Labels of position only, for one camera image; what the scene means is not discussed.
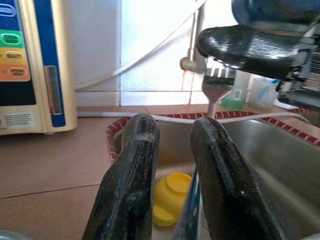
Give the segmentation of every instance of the green button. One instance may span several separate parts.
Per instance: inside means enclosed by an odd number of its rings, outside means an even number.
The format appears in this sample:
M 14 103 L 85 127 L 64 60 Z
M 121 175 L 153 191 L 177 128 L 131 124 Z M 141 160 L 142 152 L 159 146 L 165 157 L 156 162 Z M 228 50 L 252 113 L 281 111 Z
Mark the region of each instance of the green button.
M 16 34 L 10 34 L 10 33 L 3 33 L 1 35 L 1 40 L 5 44 L 11 44 L 11 45 L 17 45 L 21 42 L 21 39 L 18 35 Z
M 24 37 L 21 31 L 0 29 L 0 47 L 24 49 Z

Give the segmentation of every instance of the white cable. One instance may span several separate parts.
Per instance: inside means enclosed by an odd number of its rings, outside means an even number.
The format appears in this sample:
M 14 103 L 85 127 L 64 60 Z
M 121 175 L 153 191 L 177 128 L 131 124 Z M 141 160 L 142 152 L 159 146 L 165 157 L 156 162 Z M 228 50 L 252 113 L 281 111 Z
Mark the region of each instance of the white cable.
M 137 112 L 78 112 L 77 116 L 79 118 L 105 118 L 105 117 L 133 117 L 137 115 Z M 181 123 L 181 124 L 193 124 L 195 119 L 184 119 L 184 118 L 175 118 L 168 116 L 160 116 L 160 115 L 151 115 L 155 120 L 163 121 L 163 122 L 173 122 L 173 123 Z M 217 119 L 218 122 L 222 124 L 233 123 L 239 121 L 247 121 L 253 119 L 264 119 L 264 118 L 274 118 L 274 117 L 294 117 L 298 118 L 308 124 L 311 124 L 304 116 L 293 112 L 274 112 L 274 113 L 265 113 L 265 114 L 257 114 L 250 116 L 241 116 L 241 117 L 232 117 L 232 118 L 223 118 Z
M 181 24 L 176 27 L 171 33 L 170 35 L 168 35 L 165 39 L 163 39 L 162 41 L 158 42 L 154 47 L 152 47 L 151 49 L 149 49 L 148 51 L 144 52 L 143 54 L 141 54 L 140 56 L 132 59 L 130 62 L 128 62 L 127 64 L 121 66 L 120 68 L 116 69 L 115 71 L 113 71 L 112 73 L 106 74 L 96 80 L 93 81 L 89 81 L 89 82 L 85 82 L 85 83 L 81 83 L 77 86 L 75 86 L 75 91 L 79 91 L 82 89 L 86 89 L 98 84 L 101 84 L 105 81 L 108 81 L 120 74 L 122 74 L 123 72 L 127 71 L 128 69 L 130 69 L 132 66 L 134 66 L 135 64 L 137 64 L 138 62 L 140 62 L 141 60 L 143 60 L 145 57 L 147 57 L 150 53 L 154 52 L 158 47 L 160 47 L 164 42 L 166 42 L 169 38 L 172 37 L 172 35 L 183 25 L 185 24 L 185 22 L 206 2 L 207 0 L 197 0 L 194 3 L 193 8 L 187 12 L 187 14 L 185 15 L 185 17 L 183 18 L 183 22 L 181 22 Z

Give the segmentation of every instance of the wall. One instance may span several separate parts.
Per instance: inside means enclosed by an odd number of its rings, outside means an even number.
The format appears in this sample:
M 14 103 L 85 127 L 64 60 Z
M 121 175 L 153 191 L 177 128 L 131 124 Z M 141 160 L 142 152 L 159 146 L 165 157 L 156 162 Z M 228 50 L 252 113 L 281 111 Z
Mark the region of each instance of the wall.
M 75 84 L 111 73 L 152 48 L 182 21 L 194 0 L 68 0 Z M 236 24 L 231 0 L 207 0 L 203 28 Z M 108 82 L 76 94 L 78 106 L 203 104 L 202 76 L 184 72 L 190 18 L 161 48 Z

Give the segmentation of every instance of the yellow bowl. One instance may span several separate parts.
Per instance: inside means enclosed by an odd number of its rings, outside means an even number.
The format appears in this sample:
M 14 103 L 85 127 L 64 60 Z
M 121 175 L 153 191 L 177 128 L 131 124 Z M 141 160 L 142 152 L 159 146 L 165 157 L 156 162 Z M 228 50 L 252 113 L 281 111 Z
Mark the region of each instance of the yellow bowl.
M 154 224 L 167 227 L 177 223 L 191 180 L 189 175 L 176 172 L 156 183 L 152 217 Z

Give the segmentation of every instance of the brown countertop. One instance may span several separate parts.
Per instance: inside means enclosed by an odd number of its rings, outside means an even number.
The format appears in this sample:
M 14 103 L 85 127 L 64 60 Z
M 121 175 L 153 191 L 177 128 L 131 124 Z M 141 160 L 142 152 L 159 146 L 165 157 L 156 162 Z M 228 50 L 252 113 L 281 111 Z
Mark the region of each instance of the brown countertop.
M 92 112 L 174 114 L 207 112 L 206 105 L 94 107 Z M 218 111 L 227 111 L 219 107 Z M 244 111 L 259 112 L 245 106 Z M 273 108 L 270 112 L 283 112 Z M 81 118 L 54 135 L 0 136 L 0 229 L 35 240 L 79 240 L 100 181 L 111 166 L 105 130 L 117 118 Z M 320 128 L 295 118 L 283 122 L 320 138 Z

